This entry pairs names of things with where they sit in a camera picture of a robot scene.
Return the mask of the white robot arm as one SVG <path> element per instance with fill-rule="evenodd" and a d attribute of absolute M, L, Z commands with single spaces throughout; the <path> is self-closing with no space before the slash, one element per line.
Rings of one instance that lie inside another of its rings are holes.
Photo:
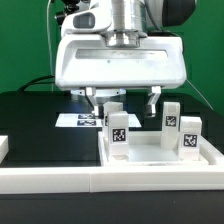
<path fill-rule="evenodd" d="M 164 29 L 183 24 L 197 0 L 79 0 L 64 16 L 55 83 L 79 90 L 99 117 L 98 97 L 122 89 L 148 89 L 146 114 L 155 115 L 163 89 L 186 80 L 182 39 Z"/>

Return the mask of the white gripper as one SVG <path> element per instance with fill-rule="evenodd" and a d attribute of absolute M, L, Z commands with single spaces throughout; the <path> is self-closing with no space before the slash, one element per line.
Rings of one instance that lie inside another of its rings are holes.
<path fill-rule="evenodd" d="M 55 82 L 62 90 L 85 88 L 92 113 L 99 116 L 96 88 L 149 88 L 147 117 L 156 116 L 161 87 L 177 88 L 186 80 L 182 40 L 148 37 L 138 48 L 110 48 L 98 34 L 67 35 L 57 52 Z"/>

